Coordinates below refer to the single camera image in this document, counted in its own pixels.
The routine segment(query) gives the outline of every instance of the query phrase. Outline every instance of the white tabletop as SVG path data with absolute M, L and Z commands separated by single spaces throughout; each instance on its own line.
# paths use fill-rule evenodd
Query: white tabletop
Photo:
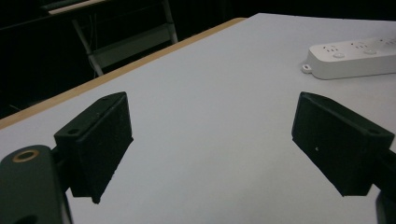
M 343 198 L 291 126 L 308 91 L 396 133 L 395 74 L 300 71 L 310 46 L 377 36 L 396 36 L 396 22 L 258 14 L 0 130 L 0 158 L 55 147 L 70 119 L 126 91 L 134 141 L 99 205 L 67 192 L 75 223 L 376 223 L 378 189 Z

